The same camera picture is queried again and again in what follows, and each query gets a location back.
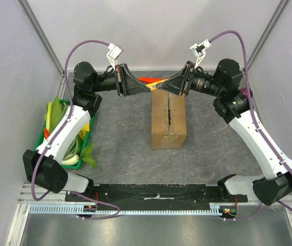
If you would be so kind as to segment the yellow utility knife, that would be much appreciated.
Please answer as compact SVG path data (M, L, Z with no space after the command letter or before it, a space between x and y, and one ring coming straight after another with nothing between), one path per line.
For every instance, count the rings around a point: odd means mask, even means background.
M156 90L157 89L157 85L164 83L165 81L167 81L167 79L163 79L161 81L152 83L152 84L146 84L146 87L148 87L151 91Z

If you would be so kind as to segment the brown cardboard express box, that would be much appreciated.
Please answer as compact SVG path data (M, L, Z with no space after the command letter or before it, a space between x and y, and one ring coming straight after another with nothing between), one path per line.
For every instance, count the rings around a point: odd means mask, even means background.
M152 91L151 148L180 149L186 136L185 97L163 90Z

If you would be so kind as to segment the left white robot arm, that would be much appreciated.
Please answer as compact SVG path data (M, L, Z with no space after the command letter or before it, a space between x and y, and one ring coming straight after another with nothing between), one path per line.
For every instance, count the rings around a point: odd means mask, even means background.
M74 191L82 201L94 196L88 178L70 174L62 167L65 153L82 127L97 112L102 98L99 92L117 90L119 96L150 92L151 89L134 77L126 64L115 66L99 75L86 61L74 68L74 96L63 118L36 150L26 150L23 163L29 182L50 192Z

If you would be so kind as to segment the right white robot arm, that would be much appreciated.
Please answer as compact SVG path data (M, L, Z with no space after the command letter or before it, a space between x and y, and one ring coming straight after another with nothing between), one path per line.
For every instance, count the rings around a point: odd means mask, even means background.
M235 194L254 194L269 206L292 193L292 160L274 143L239 89L242 77L239 63L232 59L221 60L213 75L202 72L188 61L178 74L165 79L156 88L176 96L186 96L193 90L215 97L216 113L244 140L263 173L258 178L230 175L217 188L217 197L227 202Z

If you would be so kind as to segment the orange toy carrot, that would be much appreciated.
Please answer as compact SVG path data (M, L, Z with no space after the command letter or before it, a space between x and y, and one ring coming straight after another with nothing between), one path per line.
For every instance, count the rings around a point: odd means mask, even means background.
M161 78L151 78L151 77L139 77L139 80L146 84L152 84L158 81L161 81Z

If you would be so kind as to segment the purple red onion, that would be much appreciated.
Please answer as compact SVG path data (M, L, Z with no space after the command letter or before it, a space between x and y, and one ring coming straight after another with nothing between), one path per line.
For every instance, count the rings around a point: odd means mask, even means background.
M249 98L249 96L248 96L248 92L247 92L248 89L247 89L246 87L241 88L240 91L241 91L241 93L242 93L243 95L245 95L247 98ZM249 89L249 94L250 94L250 98L253 98L253 92L252 92L251 89Z

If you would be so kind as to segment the green leafy vegetable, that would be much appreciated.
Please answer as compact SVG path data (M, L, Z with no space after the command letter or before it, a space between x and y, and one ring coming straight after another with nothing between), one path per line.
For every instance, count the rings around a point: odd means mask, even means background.
M68 106L67 102L61 102L58 96L47 104L47 113L44 116L44 119L46 122L45 128L47 128L50 134L55 130L63 116L66 114Z

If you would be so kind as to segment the green leaf beside tray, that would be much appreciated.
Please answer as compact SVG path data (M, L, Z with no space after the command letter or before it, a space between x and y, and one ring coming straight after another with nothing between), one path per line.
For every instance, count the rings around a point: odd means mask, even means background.
M92 151L93 151L93 143L91 142L88 146L86 146L85 148L81 150L80 160L89 164L93 168L97 168L98 166L91 155Z

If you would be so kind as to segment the green vegetable tray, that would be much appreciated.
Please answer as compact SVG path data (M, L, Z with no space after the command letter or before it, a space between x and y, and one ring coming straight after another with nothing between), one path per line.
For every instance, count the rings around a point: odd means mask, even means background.
M48 142L53 137L60 126L67 121L67 117L70 111L70 101L60 100L61 102L67 102L68 109L66 114L63 116L60 123L57 125L55 130L50 134L48 139L44 139L44 128L38 137L35 145L35 149L42 152L44 147L48 146ZM89 113L82 107L73 106L73 111L70 119L67 121L66 126L55 138L54 142L50 145L50 149L46 152L46 156L52 155L58 157L58 163L61 165L65 159L70 159L73 155L77 154L80 157L81 150L89 145L89 135L93 124ZM79 159L78 163L74 166L61 165L65 169L79 169L82 166L82 160Z

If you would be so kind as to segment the white radish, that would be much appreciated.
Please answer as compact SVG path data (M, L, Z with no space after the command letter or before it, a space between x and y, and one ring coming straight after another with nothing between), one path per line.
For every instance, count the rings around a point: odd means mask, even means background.
M79 156L77 154L75 154L70 159L63 160L61 165L74 166L78 163L79 159L80 159Z

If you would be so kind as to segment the red chili pepper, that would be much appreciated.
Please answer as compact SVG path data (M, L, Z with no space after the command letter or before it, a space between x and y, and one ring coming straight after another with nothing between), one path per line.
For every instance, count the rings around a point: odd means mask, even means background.
M49 136L50 136L49 131L47 130L47 128L44 128L44 139L48 139Z

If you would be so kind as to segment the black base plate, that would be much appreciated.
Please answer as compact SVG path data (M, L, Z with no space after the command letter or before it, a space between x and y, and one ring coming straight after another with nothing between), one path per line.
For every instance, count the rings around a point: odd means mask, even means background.
M91 184L81 195L111 204L160 198L200 203L248 202L246 195L231 195L217 184Z

